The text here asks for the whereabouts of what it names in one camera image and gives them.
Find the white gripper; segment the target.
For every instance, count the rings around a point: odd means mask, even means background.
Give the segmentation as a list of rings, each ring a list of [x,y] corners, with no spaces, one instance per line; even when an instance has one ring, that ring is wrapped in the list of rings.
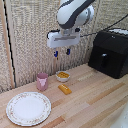
[[[60,32],[49,32],[47,34],[47,46],[54,49],[54,57],[58,60],[57,47],[71,46],[79,43],[80,34],[62,35]],[[66,55],[71,54],[71,48],[67,48]]]

